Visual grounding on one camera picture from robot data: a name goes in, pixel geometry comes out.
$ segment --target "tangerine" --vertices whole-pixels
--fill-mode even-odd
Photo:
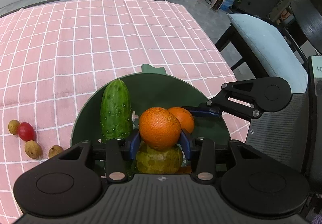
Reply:
[[[139,119],[140,136],[155,150],[165,150],[175,145],[180,137],[179,120],[164,108],[150,108]]]
[[[179,120],[181,128],[186,129],[190,134],[194,130],[194,117],[192,114],[180,107],[169,108],[168,111],[175,115],[175,117]]]

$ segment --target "cherry tomato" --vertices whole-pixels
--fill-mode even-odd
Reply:
[[[18,136],[23,140],[23,141],[30,141],[35,139],[35,130],[33,127],[27,123],[23,122],[19,125],[18,127]]]

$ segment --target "pink checkered tablecloth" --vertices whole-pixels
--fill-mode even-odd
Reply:
[[[167,1],[71,0],[21,9],[0,19],[0,61],[1,224],[21,215],[15,180],[46,160],[52,145],[70,146],[82,106],[107,82],[144,63],[165,67],[208,97],[236,80],[187,10]],[[231,137],[245,140],[249,123],[223,117]],[[40,160],[9,133],[12,119],[35,128]]]

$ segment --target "green bowl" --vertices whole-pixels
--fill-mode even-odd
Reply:
[[[180,106],[198,106],[208,100],[202,92],[192,85],[167,75],[164,68],[153,68],[147,64],[142,65],[141,73],[130,74],[121,77],[120,80],[126,84],[131,96],[132,110],[139,116],[152,107],[168,109]],[[71,145],[83,140],[99,143],[101,138],[100,106],[107,85],[98,89],[78,114],[71,134]],[[229,131],[222,117],[195,117],[194,119],[193,138],[210,138],[217,144],[226,144],[230,139]]]

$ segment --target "cable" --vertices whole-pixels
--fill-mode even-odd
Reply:
[[[207,2],[207,4],[209,4],[209,5],[211,5],[211,4],[213,3],[211,0],[205,0],[205,1],[206,1],[206,2]]]

